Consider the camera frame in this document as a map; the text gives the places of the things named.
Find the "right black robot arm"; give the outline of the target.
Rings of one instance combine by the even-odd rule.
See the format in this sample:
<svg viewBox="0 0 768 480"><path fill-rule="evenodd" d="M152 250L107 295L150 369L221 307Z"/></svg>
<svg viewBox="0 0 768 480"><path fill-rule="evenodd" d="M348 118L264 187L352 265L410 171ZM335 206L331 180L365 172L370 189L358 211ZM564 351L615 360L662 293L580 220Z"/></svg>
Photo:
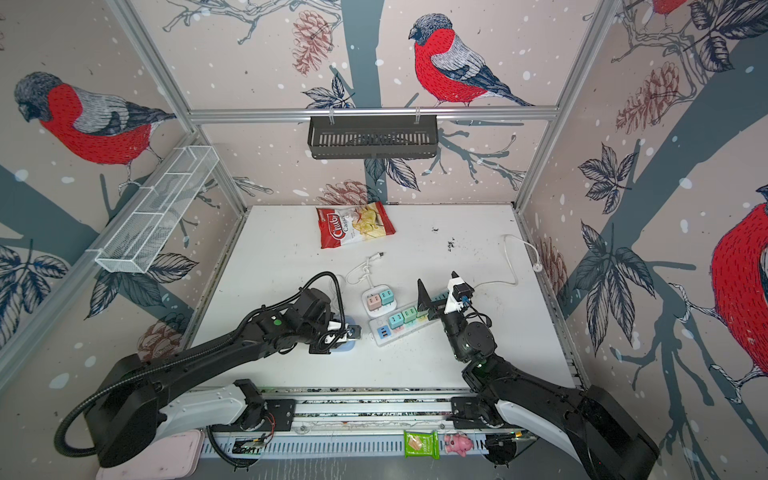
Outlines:
<svg viewBox="0 0 768 480"><path fill-rule="evenodd" d="M564 387L529 374L497 354L490 327L473 321L475 290L457 273L446 299L422 282L417 308L443 325L462 377L474 393L472 420L491 428L521 427L577 460L592 479L647 479L659 448L605 389Z"/></svg>

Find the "green charger plug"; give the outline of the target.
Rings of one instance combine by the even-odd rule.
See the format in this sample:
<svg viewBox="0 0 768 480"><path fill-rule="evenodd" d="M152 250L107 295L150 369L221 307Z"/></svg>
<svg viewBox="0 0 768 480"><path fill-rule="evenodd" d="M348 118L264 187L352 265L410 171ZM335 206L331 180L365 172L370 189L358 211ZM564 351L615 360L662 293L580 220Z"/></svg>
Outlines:
<svg viewBox="0 0 768 480"><path fill-rule="evenodd" d="M404 323L408 324L415 321L418 318L418 311L415 307L410 307L402 311L404 316Z"/></svg>

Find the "pink charger plug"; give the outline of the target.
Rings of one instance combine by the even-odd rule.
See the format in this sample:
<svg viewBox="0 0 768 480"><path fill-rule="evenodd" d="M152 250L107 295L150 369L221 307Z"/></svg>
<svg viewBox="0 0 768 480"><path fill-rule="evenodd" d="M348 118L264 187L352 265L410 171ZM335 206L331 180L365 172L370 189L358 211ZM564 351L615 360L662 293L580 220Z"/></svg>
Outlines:
<svg viewBox="0 0 768 480"><path fill-rule="evenodd" d="M375 311L382 307L379 294L370 295L366 298L366 306L369 311Z"/></svg>

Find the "teal charger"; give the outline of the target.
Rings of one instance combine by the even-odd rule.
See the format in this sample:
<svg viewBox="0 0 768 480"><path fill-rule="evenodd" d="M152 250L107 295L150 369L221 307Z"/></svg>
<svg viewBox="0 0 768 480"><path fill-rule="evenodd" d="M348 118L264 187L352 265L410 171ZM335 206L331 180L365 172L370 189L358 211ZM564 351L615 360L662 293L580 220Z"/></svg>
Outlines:
<svg viewBox="0 0 768 480"><path fill-rule="evenodd" d="M382 306L388 306L395 302L394 293L391 289L383 290L379 293Z"/></svg>

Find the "light green charger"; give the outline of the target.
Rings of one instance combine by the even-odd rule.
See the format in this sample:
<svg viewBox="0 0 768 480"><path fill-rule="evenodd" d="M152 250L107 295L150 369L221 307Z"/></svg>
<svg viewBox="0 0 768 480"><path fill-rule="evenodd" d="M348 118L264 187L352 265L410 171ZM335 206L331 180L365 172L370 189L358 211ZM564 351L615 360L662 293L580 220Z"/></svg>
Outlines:
<svg viewBox="0 0 768 480"><path fill-rule="evenodd" d="M336 349L343 349L343 348L349 348L354 343L353 339L349 339L348 337L344 337L342 340L340 340L337 345Z"/></svg>

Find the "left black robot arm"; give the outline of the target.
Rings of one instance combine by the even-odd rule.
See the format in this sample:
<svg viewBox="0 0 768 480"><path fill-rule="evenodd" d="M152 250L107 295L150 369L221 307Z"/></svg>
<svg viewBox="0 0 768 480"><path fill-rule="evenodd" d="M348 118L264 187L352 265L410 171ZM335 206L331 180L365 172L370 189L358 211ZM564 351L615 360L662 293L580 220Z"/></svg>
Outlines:
<svg viewBox="0 0 768 480"><path fill-rule="evenodd" d="M287 354L305 344L327 355L361 337L348 323L343 300L330 299L311 282L273 305L244 316L231 332L167 358L120 359L99 389L59 424L55 450L69 458L95 456L103 468L121 465L166 436L213 425L249 430L263 422L264 401L255 384L236 380L222 394L198 386L243 364Z"/></svg>

